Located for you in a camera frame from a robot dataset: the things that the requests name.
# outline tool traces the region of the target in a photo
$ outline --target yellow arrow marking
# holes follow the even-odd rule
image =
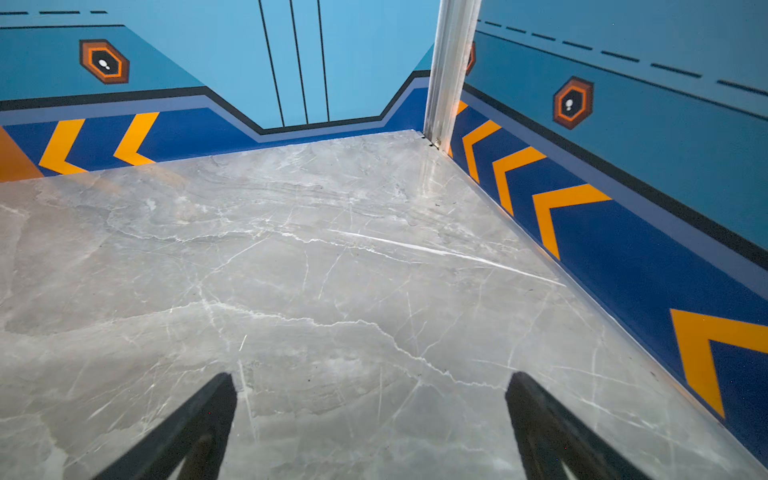
[[[467,107],[468,107],[468,105],[466,103],[464,103],[463,101],[459,100],[458,101],[458,108],[456,108],[456,115],[462,113],[464,111],[464,109],[467,108]],[[451,150],[451,144],[448,145],[448,156],[450,158],[453,158],[453,151]]]
[[[670,309],[685,380],[725,418],[710,341],[768,353],[768,326]]]
[[[509,197],[507,172],[514,170],[515,168],[520,168],[524,167],[525,165],[532,164],[546,157],[546,155],[536,150],[535,148],[528,147],[493,162],[493,174],[496,176],[496,187],[498,187],[499,202],[502,204],[502,207],[504,207],[504,209],[507,210],[513,217],[515,216],[515,213],[512,211],[512,199]]]
[[[40,166],[53,170],[57,174],[81,174],[87,170],[67,163],[67,156],[72,149],[75,138],[78,137],[85,119],[63,120],[56,124],[51,140],[45,148]]]
[[[114,151],[114,156],[131,165],[153,164],[154,161],[138,153],[141,143],[147,137],[154,121],[160,112],[150,114],[137,114],[131,122],[131,126],[123,136],[123,140]]]
[[[533,205],[536,209],[538,229],[541,232],[541,242],[545,248],[560,260],[558,240],[554,236],[554,225],[552,225],[551,209],[605,202],[610,199],[608,195],[589,184],[534,195]]]
[[[478,143],[480,140],[486,138],[499,129],[501,129],[501,127],[495,124],[492,120],[489,120],[477,127],[475,130],[466,134],[463,138],[464,154],[467,157],[469,176],[472,177],[477,183],[480,183],[480,176],[478,176],[478,166],[475,163],[475,152],[472,150],[472,145]]]

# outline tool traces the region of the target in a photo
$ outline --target floor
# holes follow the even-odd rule
[[[217,372],[220,478],[524,478],[534,376],[653,478],[763,478],[405,131],[0,184],[0,477],[90,478]]]

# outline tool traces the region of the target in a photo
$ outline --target printed wall graphic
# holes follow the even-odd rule
[[[0,180],[420,130],[438,6],[106,0],[98,15],[0,16],[0,153],[14,159]]]
[[[483,2],[450,154],[768,465],[768,116],[512,10]]]

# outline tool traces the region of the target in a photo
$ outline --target wall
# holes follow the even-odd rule
[[[716,3],[484,0],[451,155],[768,465],[768,11]]]
[[[3,2],[0,181],[420,130],[438,6]],[[83,40],[127,76],[104,83]]]

